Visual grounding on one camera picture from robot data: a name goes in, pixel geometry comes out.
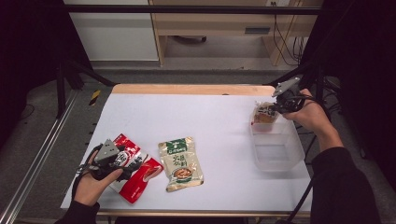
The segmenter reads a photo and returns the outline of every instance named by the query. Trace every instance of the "red snack bag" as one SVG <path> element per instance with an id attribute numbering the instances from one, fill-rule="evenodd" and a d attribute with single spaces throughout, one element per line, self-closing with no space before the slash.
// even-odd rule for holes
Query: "red snack bag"
<path id="1" fill-rule="evenodd" d="M 119 152 L 115 165 L 134 168 L 134 171 L 128 180 L 114 181 L 110 187 L 128 202 L 134 203 L 142 195 L 149 180 L 163 170 L 163 166 L 123 134 L 114 140 L 114 144 L 125 147 Z"/>

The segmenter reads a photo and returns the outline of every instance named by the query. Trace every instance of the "plastic container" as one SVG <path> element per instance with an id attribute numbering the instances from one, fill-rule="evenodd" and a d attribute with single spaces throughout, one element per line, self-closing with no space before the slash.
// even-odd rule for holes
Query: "plastic container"
<path id="1" fill-rule="evenodd" d="M 255 163 L 260 170 L 288 171 L 304 159 L 304 150 L 291 120 L 279 116 L 271 125 L 250 127 Z"/>

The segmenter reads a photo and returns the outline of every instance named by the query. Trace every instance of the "table surface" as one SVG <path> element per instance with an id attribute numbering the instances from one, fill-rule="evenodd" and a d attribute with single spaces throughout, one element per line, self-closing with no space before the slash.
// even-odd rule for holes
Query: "table surface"
<path id="1" fill-rule="evenodd" d="M 95 146 L 120 133 L 157 161 L 158 143 L 192 136 L 205 182 L 166 192 L 169 179 L 162 172 L 133 204 L 107 188 L 99 199 L 99 215 L 285 216 L 300 201 L 310 177 L 304 161 L 287 172 L 263 172 L 254 164 L 249 116 L 257 101 L 275 100 L 273 91 L 249 85 L 117 85 L 81 162 Z M 71 188 L 61 208 L 68 208 L 70 195 Z M 309 216 L 311 201 L 310 193 L 298 216 Z"/>

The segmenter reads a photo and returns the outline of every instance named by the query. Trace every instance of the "aluminum rail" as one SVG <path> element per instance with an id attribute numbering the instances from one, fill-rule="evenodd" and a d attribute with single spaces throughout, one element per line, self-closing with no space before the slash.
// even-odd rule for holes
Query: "aluminum rail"
<path id="1" fill-rule="evenodd" d="M 272 14 L 331 15 L 338 9 L 322 7 L 229 7 L 229 6 L 140 6 L 140 5 L 43 5 L 52 10 L 85 13 L 190 13 L 190 14 Z"/>
<path id="2" fill-rule="evenodd" d="M 35 160 L 27 171 L 11 201 L 8 203 L 8 206 L 1 214 L 0 224 L 11 224 L 16 219 L 24 201 L 26 200 L 30 190 L 33 187 L 33 184 L 35 183 L 35 180 L 38 177 L 38 174 L 41 171 L 41 168 L 44 165 L 44 162 L 46 161 L 46 158 L 50 154 L 52 147 L 59 136 L 62 127 L 64 126 L 70 114 L 70 111 L 72 110 L 77 100 L 77 97 L 78 91 L 72 91 L 67 102 L 66 110 L 59 119 L 55 120 L 51 130 L 49 131 L 49 134 L 47 135 L 46 140 L 39 149 L 37 155 L 35 156 Z"/>

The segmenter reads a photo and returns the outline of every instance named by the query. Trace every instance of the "black curtain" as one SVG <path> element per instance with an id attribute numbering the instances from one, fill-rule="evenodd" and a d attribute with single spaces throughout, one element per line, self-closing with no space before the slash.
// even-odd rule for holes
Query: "black curtain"
<path id="1" fill-rule="evenodd" d="M 324 6 L 346 8 L 348 2 L 325 0 Z M 316 50 L 341 14 L 319 16 L 303 63 L 323 57 L 320 67 L 325 75 L 340 79 L 340 101 L 361 149 L 396 190 L 395 13 L 396 1 L 356 0 L 322 52 Z"/>
<path id="2" fill-rule="evenodd" d="M 92 69 L 69 14 L 42 7 L 49 3 L 64 2 L 0 1 L 0 146 L 20 119 L 27 93 L 56 79 L 62 60 L 73 59 Z M 80 81 L 78 71 L 69 71 L 67 78 Z"/>

